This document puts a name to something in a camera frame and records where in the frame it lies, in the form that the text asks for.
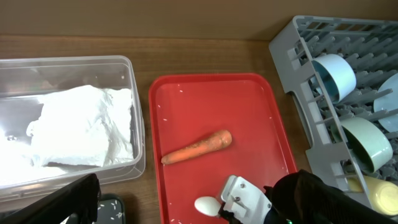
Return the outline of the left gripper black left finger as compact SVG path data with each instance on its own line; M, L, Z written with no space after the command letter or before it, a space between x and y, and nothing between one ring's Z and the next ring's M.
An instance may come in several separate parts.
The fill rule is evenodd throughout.
M3 224L61 223L75 214L77 223L93 223L98 218L101 197L96 174L88 174L35 203L1 219Z

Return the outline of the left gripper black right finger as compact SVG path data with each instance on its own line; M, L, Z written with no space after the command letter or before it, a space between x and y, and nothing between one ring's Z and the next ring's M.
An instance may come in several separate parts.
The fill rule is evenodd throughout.
M270 191L277 213L292 223L396 223L305 170L286 175Z

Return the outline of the yellow cup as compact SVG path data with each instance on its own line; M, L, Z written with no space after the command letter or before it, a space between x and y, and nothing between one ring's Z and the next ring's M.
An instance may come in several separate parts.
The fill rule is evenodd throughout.
M375 211L389 216L397 215L398 189L396 184L364 176L369 190L369 200Z

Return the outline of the white plastic spoon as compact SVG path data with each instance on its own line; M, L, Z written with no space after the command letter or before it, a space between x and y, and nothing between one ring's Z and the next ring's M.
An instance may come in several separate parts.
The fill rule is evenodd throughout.
M221 208L219 201L209 196L197 198L194 202L194 206L197 211L209 217L217 217Z

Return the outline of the green bowl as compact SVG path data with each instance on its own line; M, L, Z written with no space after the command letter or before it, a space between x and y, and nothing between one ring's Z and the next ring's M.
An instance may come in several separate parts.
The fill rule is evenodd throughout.
M362 171L375 173L392 159L393 149L388 138L372 122L355 117L340 123Z

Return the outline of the orange carrot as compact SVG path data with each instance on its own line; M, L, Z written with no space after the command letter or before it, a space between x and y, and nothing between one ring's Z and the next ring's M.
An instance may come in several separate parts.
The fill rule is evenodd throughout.
M206 139L202 139L190 146L163 156L161 158L161 163L163 165L169 165L194 159L196 157L224 149L228 147L232 141L233 137L229 131L217 131Z

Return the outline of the light blue bowl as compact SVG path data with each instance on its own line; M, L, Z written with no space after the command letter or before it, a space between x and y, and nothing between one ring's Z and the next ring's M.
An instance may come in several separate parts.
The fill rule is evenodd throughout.
M349 63L337 54L327 54L313 59L333 104L341 102L356 87L356 77Z

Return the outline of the light blue plate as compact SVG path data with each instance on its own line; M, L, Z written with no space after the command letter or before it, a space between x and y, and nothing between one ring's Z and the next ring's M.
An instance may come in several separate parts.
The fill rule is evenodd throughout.
M397 114L392 114L392 111L397 109L397 74L387 79L378 92L384 90L392 90L392 92L374 100L374 112L386 110L389 116L378 121L386 131L397 132Z

